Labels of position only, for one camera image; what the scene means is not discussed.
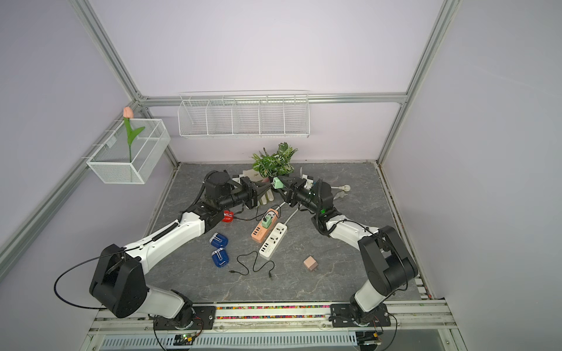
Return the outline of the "green USB charger cube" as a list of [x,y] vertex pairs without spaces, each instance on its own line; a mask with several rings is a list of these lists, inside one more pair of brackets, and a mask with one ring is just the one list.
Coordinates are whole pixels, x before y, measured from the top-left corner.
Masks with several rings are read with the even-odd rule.
[[273,212],[266,214],[261,221],[262,227],[268,229],[271,226],[272,222],[274,222],[275,218],[276,214]]

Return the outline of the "black USB cable spare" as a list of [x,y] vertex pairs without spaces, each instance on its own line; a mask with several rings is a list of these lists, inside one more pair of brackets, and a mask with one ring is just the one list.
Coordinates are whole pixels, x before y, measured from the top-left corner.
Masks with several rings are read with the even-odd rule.
[[[243,258],[246,257],[253,257],[253,264],[252,267],[249,268],[247,265],[245,265],[242,262]],[[269,277],[269,279],[273,279],[273,270],[275,270],[275,262],[273,260],[267,260],[266,262],[264,262],[261,266],[257,267],[257,263],[258,263],[258,259],[261,258],[260,254],[258,251],[254,250],[252,252],[246,253],[246,254],[239,254],[236,258],[236,262],[238,264],[240,264],[241,267],[243,267],[244,272],[242,271],[236,271],[236,270],[229,270],[229,273],[232,274],[238,274],[240,276],[248,276],[250,273],[258,273],[260,271],[263,270],[267,270],[267,275]]]

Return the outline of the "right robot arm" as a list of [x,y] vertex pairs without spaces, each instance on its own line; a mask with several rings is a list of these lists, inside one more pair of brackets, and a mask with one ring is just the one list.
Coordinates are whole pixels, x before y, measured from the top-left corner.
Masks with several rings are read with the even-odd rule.
[[348,319],[359,325],[370,323],[386,299],[418,276],[418,266],[392,226],[374,228],[349,219],[336,209],[329,184],[321,179],[310,188],[306,184],[304,178],[273,178],[274,189],[289,206],[301,206],[313,215],[311,222],[321,235],[359,250],[367,281],[352,295]]

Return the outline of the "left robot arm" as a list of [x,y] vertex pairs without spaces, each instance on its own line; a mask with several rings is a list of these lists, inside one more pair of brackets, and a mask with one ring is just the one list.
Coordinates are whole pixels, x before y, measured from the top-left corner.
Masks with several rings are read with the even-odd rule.
[[203,179],[193,203],[171,224],[124,247],[111,244],[102,250],[89,287],[115,317],[146,313],[190,326],[193,303],[174,290],[147,285],[145,276],[162,259],[187,242],[213,229],[225,211],[236,206],[253,209],[272,185],[242,177],[234,181],[226,171],[211,171]]

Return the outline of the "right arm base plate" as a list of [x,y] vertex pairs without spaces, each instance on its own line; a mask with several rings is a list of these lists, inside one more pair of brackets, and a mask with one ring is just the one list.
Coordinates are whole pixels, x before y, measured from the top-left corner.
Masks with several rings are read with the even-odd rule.
[[385,304],[380,304],[369,312],[364,312],[356,304],[331,304],[329,322],[335,328],[391,326],[389,312]]

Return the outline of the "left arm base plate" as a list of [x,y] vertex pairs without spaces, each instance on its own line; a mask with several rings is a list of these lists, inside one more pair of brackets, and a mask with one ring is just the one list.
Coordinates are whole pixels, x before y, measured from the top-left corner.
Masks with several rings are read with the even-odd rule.
[[156,331],[200,331],[211,330],[215,323],[217,307],[201,305],[184,308],[174,319],[155,317]]

